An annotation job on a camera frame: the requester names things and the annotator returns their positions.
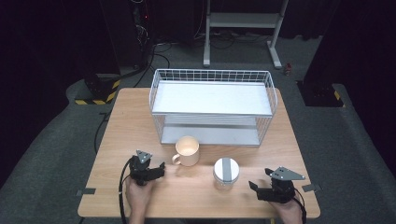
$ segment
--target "white wire basket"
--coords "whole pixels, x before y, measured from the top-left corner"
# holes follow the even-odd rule
[[[259,146],[276,112],[267,71],[157,69],[149,106],[162,144]]]

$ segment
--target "wrist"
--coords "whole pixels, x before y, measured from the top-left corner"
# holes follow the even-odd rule
[[[144,224],[146,217],[145,209],[133,209],[129,215],[129,224]]]

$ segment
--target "white stand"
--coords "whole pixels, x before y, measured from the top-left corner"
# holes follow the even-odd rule
[[[274,29],[273,38],[267,41],[267,45],[275,68],[281,68],[282,64],[277,56],[275,44],[288,2],[289,0],[283,0],[279,13],[211,13],[210,0],[207,0],[204,67],[210,65],[210,27],[246,27]]]

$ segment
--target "hand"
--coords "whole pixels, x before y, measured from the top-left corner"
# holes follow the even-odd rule
[[[143,224],[146,210],[151,197],[151,189],[155,181],[149,181],[146,186],[138,186],[136,182],[128,176],[126,182],[126,198],[131,206],[130,224]]]
[[[294,200],[287,203],[268,203],[275,208],[284,224],[303,224],[303,212],[300,205]]]

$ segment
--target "hazard tape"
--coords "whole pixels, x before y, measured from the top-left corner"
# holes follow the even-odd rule
[[[338,91],[334,91],[334,96],[337,101],[342,102],[341,95],[338,93]]]
[[[75,99],[77,105],[107,105],[110,104],[116,96],[117,88],[120,85],[120,81],[114,82],[111,93],[106,99]]]

